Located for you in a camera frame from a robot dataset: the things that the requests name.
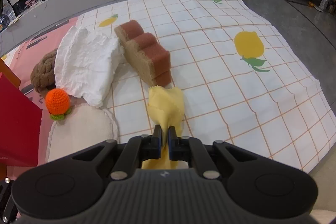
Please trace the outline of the red Wonderlab box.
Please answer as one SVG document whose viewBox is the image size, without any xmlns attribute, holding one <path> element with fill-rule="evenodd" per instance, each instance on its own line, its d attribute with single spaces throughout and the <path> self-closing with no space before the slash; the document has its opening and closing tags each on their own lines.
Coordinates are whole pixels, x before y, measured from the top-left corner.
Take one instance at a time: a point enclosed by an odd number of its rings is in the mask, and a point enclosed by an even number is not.
<svg viewBox="0 0 336 224">
<path fill-rule="evenodd" d="M 36 166 L 42 109 L 1 75 L 1 162 Z"/>
</svg>

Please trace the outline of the white plastic bag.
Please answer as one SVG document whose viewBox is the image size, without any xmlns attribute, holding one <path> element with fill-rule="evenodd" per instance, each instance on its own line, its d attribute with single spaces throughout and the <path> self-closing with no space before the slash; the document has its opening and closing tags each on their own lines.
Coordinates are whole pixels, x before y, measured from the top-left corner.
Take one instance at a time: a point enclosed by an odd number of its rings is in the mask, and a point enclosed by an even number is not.
<svg viewBox="0 0 336 224">
<path fill-rule="evenodd" d="M 90 106 L 101 107 L 122 57 L 118 38 L 73 26 L 57 49 L 55 85 Z"/>
</svg>

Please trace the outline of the brown toast shaped sponge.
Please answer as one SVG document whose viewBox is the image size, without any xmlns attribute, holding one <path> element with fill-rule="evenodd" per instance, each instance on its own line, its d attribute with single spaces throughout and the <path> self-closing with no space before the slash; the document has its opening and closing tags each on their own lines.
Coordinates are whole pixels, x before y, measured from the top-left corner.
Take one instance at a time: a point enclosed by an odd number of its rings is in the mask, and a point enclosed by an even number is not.
<svg viewBox="0 0 336 224">
<path fill-rule="evenodd" d="M 148 86 L 165 87 L 171 83 L 170 52 L 156 37 L 131 20 L 114 29 L 124 48 L 126 61 Z"/>
</svg>

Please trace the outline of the checkered lemon tablecloth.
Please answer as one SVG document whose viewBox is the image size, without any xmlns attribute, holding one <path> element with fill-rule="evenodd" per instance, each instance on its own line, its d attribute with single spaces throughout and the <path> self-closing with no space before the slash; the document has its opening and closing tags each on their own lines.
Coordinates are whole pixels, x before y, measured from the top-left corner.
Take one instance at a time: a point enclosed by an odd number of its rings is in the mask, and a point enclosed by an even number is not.
<svg viewBox="0 0 336 224">
<path fill-rule="evenodd" d="M 170 52 L 184 135 L 225 140 L 305 172 L 335 144 L 335 115 L 319 81 L 242 0 L 127 0 L 76 24 L 113 35 L 130 20 Z"/>
</svg>

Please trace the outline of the orange crochet fruit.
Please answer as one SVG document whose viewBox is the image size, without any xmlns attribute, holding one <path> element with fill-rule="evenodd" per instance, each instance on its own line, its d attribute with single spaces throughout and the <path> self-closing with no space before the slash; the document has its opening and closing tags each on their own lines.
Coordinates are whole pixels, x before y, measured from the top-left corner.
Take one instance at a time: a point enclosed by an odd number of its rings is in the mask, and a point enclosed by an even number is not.
<svg viewBox="0 0 336 224">
<path fill-rule="evenodd" d="M 71 113 L 69 95 L 59 88 L 52 89 L 45 97 L 46 108 L 54 121 L 64 120 Z"/>
</svg>

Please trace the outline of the brown plush scrunchie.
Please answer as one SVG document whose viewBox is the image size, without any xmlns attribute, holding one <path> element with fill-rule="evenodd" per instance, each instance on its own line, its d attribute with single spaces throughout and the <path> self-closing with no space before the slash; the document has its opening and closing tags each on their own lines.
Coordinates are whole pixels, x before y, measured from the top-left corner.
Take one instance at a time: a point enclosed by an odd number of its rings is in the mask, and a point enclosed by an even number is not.
<svg viewBox="0 0 336 224">
<path fill-rule="evenodd" d="M 44 55 L 34 66 L 30 75 L 31 84 L 35 91 L 44 97 L 50 90 L 56 88 L 54 67 L 57 51 L 54 49 Z"/>
</svg>

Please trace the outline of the cream round plush pad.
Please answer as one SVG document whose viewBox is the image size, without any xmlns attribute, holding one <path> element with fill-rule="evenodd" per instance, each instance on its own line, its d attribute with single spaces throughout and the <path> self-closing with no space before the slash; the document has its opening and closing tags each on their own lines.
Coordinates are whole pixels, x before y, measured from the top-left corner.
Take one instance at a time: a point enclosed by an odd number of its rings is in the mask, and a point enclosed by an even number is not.
<svg viewBox="0 0 336 224">
<path fill-rule="evenodd" d="M 51 126 L 46 162 L 70 155 L 102 141 L 119 141 L 119 129 L 112 101 L 105 99 L 99 108 L 82 98 L 71 97 L 71 113 Z"/>
</svg>

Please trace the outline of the orange cardboard box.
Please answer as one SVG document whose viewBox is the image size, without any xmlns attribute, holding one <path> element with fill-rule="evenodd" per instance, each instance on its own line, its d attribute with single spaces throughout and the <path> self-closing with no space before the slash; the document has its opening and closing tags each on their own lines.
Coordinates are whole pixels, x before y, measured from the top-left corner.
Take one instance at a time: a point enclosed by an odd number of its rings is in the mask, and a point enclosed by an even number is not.
<svg viewBox="0 0 336 224">
<path fill-rule="evenodd" d="M 0 59 L 0 72 L 16 87 L 19 88 L 21 81 L 16 74 Z"/>
</svg>

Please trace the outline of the pink paper mat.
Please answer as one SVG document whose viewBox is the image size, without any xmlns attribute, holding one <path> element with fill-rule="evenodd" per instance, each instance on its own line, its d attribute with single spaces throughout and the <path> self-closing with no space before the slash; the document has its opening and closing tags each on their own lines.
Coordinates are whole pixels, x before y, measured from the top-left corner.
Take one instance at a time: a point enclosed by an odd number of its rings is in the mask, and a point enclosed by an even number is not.
<svg viewBox="0 0 336 224">
<path fill-rule="evenodd" d="M 8 65 L 21 81 L 18 89 L 42 109 L 42 120 L 47 117 L 47 110 L 43 97 L 35 91 L 31 84 L 31 72 L 44 55 L 58 48 L 62 38 L 72 26 L 76 25 L 77 20 L 78 18 L 74 17 L 36 39 L 27 40 L 14 51 L 11 64 Z"/>
</svg>

